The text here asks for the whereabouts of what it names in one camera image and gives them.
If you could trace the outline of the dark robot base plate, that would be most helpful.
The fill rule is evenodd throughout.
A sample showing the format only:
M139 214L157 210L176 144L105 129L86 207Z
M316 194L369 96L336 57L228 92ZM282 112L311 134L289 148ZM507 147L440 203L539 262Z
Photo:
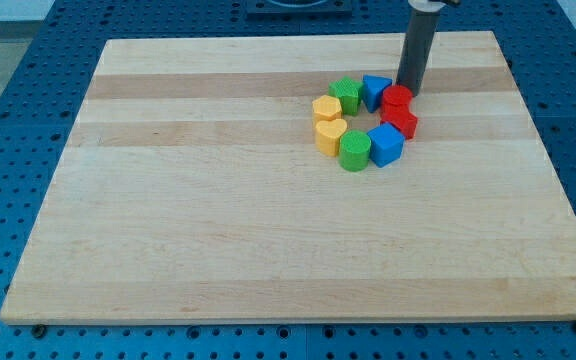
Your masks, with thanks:
M245 0L248 18L262 16L348 15L352 0Z

